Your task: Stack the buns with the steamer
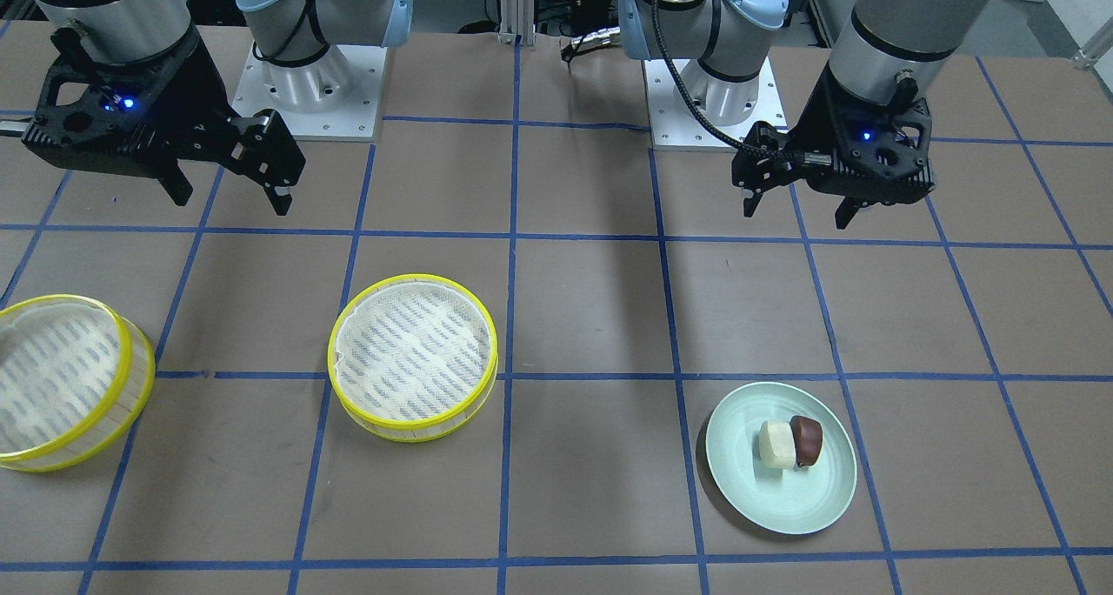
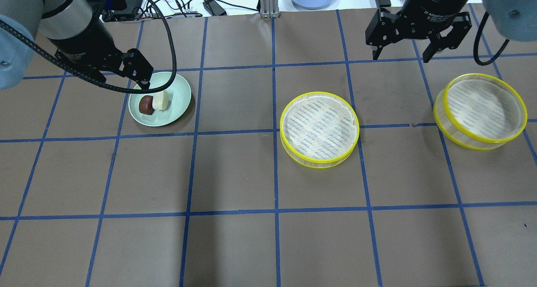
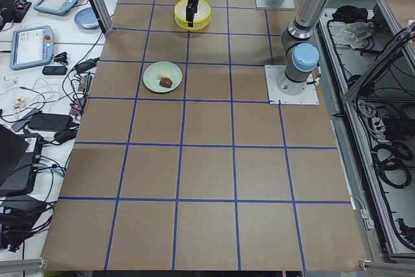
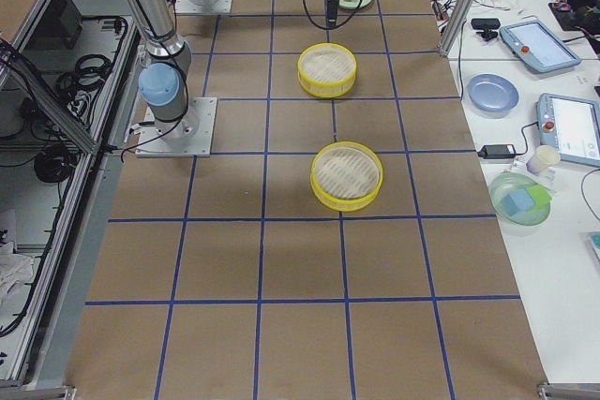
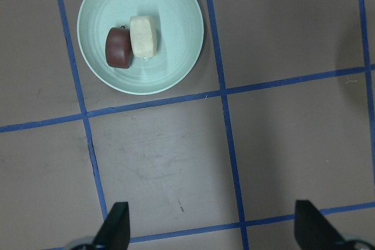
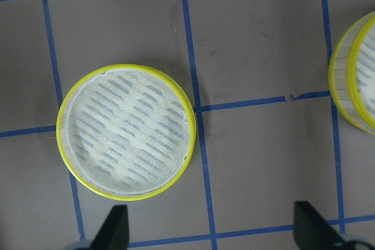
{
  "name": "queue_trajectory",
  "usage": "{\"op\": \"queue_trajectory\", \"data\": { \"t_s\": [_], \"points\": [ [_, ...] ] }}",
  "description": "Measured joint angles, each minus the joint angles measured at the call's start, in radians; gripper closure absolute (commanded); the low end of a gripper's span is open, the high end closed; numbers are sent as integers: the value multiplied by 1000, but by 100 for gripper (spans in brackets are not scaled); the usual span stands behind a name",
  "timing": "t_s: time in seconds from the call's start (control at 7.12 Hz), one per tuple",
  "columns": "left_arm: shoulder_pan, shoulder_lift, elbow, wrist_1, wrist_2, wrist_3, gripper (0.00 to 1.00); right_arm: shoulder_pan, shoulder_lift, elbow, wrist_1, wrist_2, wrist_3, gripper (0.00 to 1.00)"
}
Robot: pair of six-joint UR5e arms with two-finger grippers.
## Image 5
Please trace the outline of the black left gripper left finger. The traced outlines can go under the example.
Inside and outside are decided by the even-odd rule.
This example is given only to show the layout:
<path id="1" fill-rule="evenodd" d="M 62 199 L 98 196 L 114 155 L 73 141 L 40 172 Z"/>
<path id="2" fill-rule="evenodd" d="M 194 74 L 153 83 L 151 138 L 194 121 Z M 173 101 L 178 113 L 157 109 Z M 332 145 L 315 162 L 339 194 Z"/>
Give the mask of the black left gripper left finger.
<path id="1" fill-rule="evenodd" d="M 114 203 L 92 241 L 94 249 L 127 250 L 130 242 L 128 202 Z"/>

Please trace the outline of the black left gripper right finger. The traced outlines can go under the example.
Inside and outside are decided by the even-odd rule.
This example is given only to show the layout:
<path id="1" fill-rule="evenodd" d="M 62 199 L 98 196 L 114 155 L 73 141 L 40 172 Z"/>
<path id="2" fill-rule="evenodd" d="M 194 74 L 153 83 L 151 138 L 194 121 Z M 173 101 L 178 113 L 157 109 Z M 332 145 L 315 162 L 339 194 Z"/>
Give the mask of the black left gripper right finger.
<path id="1" fill-rule="evenodd" d="M 301 249 L 353 249 L 309 200 L 297 200 L 294 237 Z"/>

